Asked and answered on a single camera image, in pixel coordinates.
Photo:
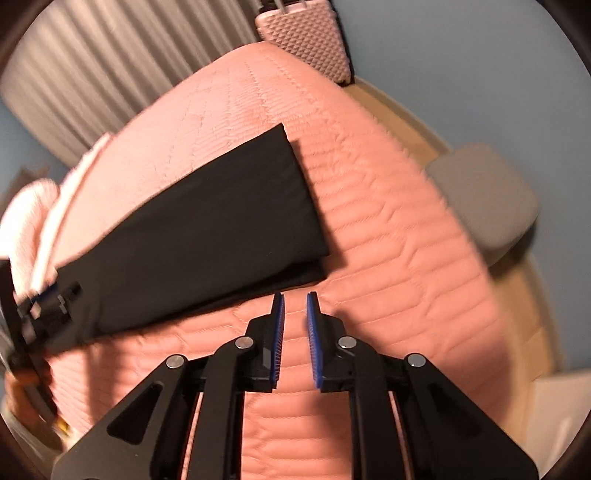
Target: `wooden floor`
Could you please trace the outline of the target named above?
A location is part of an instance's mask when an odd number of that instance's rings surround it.
[[[383,93],[365,82],[345,87],[345,91],[368,110],[424,167],[449,146],[427,127]],[[558,367],[552,348],[549,313],[543,301],[535,268],[526,255],[519,260],[509,254],[491,268],[491,279],[499,303],[506,311],[507,335],[513,360],[511,405],[502,428],[518,443],[525,440],[530,405],[531,382],[550,375]]]

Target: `blue wall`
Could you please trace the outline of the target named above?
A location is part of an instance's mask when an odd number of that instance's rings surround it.
[[[49,167],[49,176],[60,181],[67,167],[56,159],[18,122],[0,101],[0,197],[21,167]]]
[[[334,0],[356,75],[541,197],[533,252],[569,368],[591,367],[591,77],[534,0]]]

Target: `pink quilted bedspread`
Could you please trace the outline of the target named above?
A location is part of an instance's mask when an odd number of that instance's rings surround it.
[[[383,353],[427,355],[501,418],[510,367],[504,323],[458,221],[373,117],[312,68],[265,43],[200,70],[97,155],[67,206],[47,274],[162,189],[279,122],[331,243],[330,275],[313,287],[323,310]],[[245,479],[350,478],[346,397],[313,391],[305,328],[311,289],[285,293],[278,392],[247,397]],[[270,307],[271,297],[255,299],[62,354],[52,361],[62,415],[85,432],[166,356],[210,354]]]

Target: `pink pillow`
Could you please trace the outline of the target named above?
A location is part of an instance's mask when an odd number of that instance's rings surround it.
[[[0,222],[0,257],[10,259],[18,300],[29,292],[41,230],[59,194],[54,181],[36,180],[17,193]]]

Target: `black cloth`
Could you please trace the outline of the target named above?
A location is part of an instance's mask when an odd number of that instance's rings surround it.
[[[156,195],[60,268],[59,287],[77,281],[82,294],[72,323],[47,347],[59,352],[320,281],[328,253],[304,174],[277,125]]]

